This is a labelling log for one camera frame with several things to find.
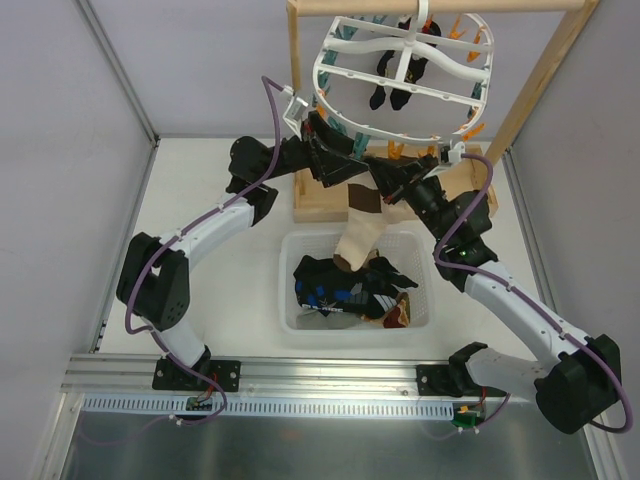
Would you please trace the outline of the white plastic sock hanger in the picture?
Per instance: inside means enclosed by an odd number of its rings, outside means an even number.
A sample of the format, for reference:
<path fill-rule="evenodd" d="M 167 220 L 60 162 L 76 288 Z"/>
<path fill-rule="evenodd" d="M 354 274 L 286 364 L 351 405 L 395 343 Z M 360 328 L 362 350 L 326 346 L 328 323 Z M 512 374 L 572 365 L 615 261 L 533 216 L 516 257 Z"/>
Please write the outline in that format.
<path fill-rule="evenodd" d="M 317 106 L 329 117 L 356 132 L 395 142 L 415 145 L 432 144 L 444 137 L 438 134 L 411 136 L 397 133 L 386 127 L 360 123 L 347 118 L 340 110 L 329 103 L 328 93 L 322 96 L 318 88 L 317 75 L 320 71 L 348 80 L 358 80 L 376 87 L 389 87 L 394 92 L 409 95 L 422 95 L 441 102 L 455 103 L 467 107 L 466 121 L 453 130 L 452 137 L 463 142 L 473 138 L 485 128 L 481 121 L 488 102 L 488 90 L 491 84 L 494 57 L 494 37 L 485 20 L 471 13 L 466 14 L 477 26 L 473 41 L 449 39 L 429 34 L 432 15 L 428 12 L 429 3 L 421 1 L 418 13 L 405 19 L 407 26 L 388 26 L 383 21 L 356 19 L 349 16 L 337 16 L 326 34 L 322 49 L 313 65 L 313 88 Z M 364 55 L 388 52 L 399 55 L 397 69 L 392 74 L 383 72 L 365 73 L 353 68 L 336 64 L 338 54 Z M 410 65 L 425 60 L 443 72 L 460 80 L 473 84 L 469 95 L 456 94 L 418 83 L 418 76 L 410 72 Z"/>

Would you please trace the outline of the beige brown patterned sock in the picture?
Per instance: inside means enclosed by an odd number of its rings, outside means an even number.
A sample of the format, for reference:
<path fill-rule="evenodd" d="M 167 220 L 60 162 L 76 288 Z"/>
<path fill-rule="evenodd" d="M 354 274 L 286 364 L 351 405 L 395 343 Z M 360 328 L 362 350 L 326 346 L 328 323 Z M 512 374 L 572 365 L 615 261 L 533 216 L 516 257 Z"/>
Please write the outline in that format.
<path fill-rule="evenodd" d="M 415 160 L 415 170 L 412 173 L 412 177 L 411 177 L 411 180 L 412 180 L 413 177 L 422 169 L 422 167 L 417 158 L 415 157 L 409 157 L 409 158 L 412 158 Z M 385 215 L 388 217 L 388 221 L 390 223 L 399 223 L 403 220 L 410 220 L 415 217 L 415 214 L 411 210 L 410 206 L 404 200 L 404 195 L 406 194 L 406 187 L 401 198 L 383 198 L 385 203 L 384 205 Z"/>

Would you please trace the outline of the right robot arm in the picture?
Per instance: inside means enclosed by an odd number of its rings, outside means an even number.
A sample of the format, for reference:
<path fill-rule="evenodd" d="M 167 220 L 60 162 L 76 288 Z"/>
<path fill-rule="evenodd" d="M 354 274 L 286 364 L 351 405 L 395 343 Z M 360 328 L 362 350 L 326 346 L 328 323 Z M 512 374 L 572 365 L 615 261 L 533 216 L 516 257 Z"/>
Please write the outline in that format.
<path fill-rule="evenodd" d="M 469 395 L 487 386 L 532 401 L 565 434 L 586 425 L 628 432 L 634 418 L 617 343 L 588 335 L 534 299 L 484 243 L 491 182 L 448 200 L 437 178 L 441 167 L 432 160 L 402 164 L 373 157 L 368 167 L 383 201 L 406 202 L 434 236 L 442 278 L 491 311 L 535 357 L 528 361 L 470 344 L 449 359 L 452 389 Z"/>

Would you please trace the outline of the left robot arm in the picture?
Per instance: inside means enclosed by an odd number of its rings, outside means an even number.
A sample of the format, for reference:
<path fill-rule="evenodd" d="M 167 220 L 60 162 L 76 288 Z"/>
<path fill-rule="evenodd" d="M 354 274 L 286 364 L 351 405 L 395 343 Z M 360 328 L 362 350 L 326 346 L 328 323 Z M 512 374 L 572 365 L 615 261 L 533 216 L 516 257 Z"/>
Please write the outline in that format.
<path fill-rule="evenodd" d="M 251 136 L 230 149 L 231 180 L 218 204 L 187 226 L 163 236 L 140 232 L 129 242 L 116 287 L 127 318 L 140 317 L 176 364 L 175 376 L 186 388 L 209 380 L 210 350 L 200 340 L 186 312 L 190 273 L 215 248 L 263 220 L 278 192 L 266 180 L 308 169 L 326 187 L 367 169 L 356 158 L 354 140 L 333 130 L 317 112 L 302 122 L 298 134 L 268 147 Z"/>

